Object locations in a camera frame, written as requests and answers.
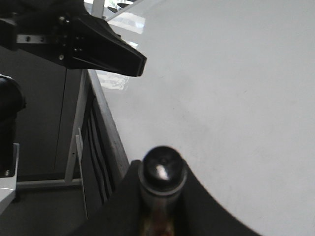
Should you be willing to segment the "black other-arm gripper body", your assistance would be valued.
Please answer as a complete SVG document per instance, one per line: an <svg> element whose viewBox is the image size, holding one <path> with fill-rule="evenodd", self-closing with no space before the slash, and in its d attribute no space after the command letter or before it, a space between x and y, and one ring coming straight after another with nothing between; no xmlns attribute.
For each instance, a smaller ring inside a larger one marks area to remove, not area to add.
<svg viewBox="0 0 315 236"><path fill-rule="evenodd" d="M79 66L75 46L86 16L82 0L2 0L0 45L19 49L62 66Z"/></svg>

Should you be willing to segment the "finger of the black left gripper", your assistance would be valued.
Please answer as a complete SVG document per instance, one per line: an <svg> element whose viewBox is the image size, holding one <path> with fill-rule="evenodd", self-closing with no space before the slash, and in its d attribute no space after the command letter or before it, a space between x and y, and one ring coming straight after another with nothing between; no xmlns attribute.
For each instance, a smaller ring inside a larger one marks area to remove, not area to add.
<svg viewBox="0 0 315 236"><path fill-rule="evenodd" d="M138 77L144 71L146 60L142 53L123 41L105 20L89 14L69 20L65 67Z"/></svg>

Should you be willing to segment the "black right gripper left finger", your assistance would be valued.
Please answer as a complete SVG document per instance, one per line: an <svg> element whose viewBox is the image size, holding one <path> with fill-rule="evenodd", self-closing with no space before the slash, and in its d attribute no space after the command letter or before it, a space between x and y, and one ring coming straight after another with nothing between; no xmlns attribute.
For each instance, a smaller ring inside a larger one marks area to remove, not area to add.
<svg viewBox="0 0 315 236"><path fill-rule="evenodd" d="M141 198L138 168L132 161L125 177L109 200L70 236L139 236Z"/></svg>

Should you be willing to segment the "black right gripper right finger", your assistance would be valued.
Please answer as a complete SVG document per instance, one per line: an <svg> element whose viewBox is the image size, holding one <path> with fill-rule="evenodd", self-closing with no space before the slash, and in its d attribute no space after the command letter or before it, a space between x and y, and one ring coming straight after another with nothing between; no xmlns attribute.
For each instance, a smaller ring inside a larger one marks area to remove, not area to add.
<svg viewBox="0 0 315 236"><path fill-rule="evenodd" d="M172 178L179 190L173 204L176 236L257 236L201 185L183 159L172 161Z"/></svg>

